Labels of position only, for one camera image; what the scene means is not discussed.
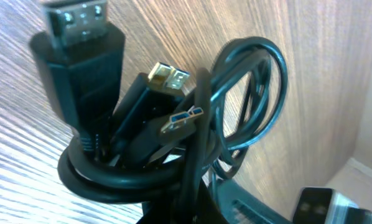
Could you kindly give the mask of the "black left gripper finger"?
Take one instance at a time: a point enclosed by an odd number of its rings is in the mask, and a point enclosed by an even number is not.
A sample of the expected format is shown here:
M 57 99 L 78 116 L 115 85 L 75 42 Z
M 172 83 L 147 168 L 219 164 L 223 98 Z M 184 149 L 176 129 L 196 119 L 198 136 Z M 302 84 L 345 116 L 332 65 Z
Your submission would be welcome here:
M 217 180 L 210 193 L 228 223 L 291 224 L 233 180 Z

